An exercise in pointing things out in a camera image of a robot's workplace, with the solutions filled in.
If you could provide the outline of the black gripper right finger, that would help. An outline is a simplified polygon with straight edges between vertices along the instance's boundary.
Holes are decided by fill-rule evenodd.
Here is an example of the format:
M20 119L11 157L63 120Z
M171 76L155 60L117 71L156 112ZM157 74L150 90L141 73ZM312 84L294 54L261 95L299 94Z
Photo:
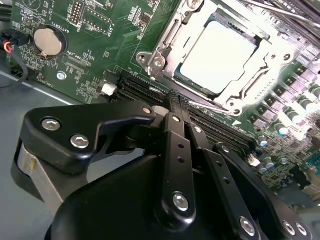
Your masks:
M221 229L228 240L311 240L302 219L272 192L231 147L210 144L191 122L188 104L179 106L187 122L192 158L204 170L205 186L213 187L221 205Z

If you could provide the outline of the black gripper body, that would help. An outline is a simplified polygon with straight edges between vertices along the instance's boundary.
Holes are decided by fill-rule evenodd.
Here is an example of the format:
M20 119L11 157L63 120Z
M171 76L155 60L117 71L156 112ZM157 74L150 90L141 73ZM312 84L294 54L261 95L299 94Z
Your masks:
M162 183L161 159L147 152L116 170L77 189L54 213L48 230L51 240L228 240L222 227L223 213L213 186L206 186L204 170L192 154L196 216L186 228L169 228L156 216L155 203ZM17 184L44 201L27 175L40 174L34 160L22 156L18 140L14 168Z

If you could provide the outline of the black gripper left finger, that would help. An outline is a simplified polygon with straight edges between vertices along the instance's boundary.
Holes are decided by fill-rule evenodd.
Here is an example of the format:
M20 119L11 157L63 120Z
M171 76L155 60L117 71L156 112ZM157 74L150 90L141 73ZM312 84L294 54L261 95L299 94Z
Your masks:
M167 94L160 106L141 101L37 108L21 129L21 154L41 170L26 174L56 213L63 202L87 184L90 164L144 149L162 163L154 208L168 228L187 228L196 217L190 122L184 99Z

